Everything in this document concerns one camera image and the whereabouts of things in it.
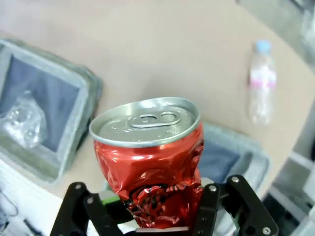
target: screw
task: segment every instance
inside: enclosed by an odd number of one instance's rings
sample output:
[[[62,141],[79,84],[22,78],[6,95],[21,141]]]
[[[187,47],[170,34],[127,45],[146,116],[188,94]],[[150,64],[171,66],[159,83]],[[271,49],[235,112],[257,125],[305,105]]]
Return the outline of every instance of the screw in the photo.
[[[91,204],[93,202],[93,197],[88,198],[88,204]]]
[[[210,185],[209,189],[211,192],[215,192],[217,190],[217,188],[214,185]]]
[[[262,232],[264,235],[269,235],[271,233],[271,229],[268,227],[265,227],[262,229]]]
[[[234,182],[234,183],[238,183],[240,180],[237,178],[237,177],[232,177],[232,181]]]

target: beige table surface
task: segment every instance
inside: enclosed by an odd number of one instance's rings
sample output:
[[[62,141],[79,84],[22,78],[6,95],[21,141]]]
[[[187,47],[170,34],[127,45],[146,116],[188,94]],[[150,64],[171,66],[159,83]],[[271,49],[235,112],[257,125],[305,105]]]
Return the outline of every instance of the beige table surface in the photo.
[[[294,51],[232,1],[224,0],[2,0],[1,36],[15,36],[104,80],[97,113],[141,99],[180,96],[202,118],[249,134],[272,157],[262,195],[291,152],[315,95],[315,78]],[[253,43],[268,39],[277,63],[276,115],[255,127],[246,115]],[[104,177],[87,138],[56,185],[35,180],[63,197],[83,181],[99,191]]]

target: red aluminum can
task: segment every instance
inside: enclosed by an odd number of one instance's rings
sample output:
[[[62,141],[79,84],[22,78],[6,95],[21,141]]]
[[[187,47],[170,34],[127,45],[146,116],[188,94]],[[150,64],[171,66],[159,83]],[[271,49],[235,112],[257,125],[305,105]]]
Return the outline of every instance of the red aluminum can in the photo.
[[[96,117],[90,133],[104,176],[140,227],[191,225],[204,141],[194,104],[175,97],[129,103]]]

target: plastic bag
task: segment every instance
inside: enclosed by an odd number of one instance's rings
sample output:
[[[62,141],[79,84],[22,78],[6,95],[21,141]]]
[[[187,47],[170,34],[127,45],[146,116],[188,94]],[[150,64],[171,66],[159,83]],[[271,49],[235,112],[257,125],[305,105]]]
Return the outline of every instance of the plastic bag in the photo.
[[[13,107],[1,118],[1,127],[24,148],[33,148],[47,137],[45,114],[30,91],[16,99]]]

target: bottle cap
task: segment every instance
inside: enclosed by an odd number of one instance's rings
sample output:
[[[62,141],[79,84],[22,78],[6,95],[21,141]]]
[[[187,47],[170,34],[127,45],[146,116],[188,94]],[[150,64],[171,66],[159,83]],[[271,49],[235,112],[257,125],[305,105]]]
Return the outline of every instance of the bottle cap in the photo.
[[[271,44],[267,40],[259,40],[256,42],[256,50],[259,53],[269,53],[271,49]]]

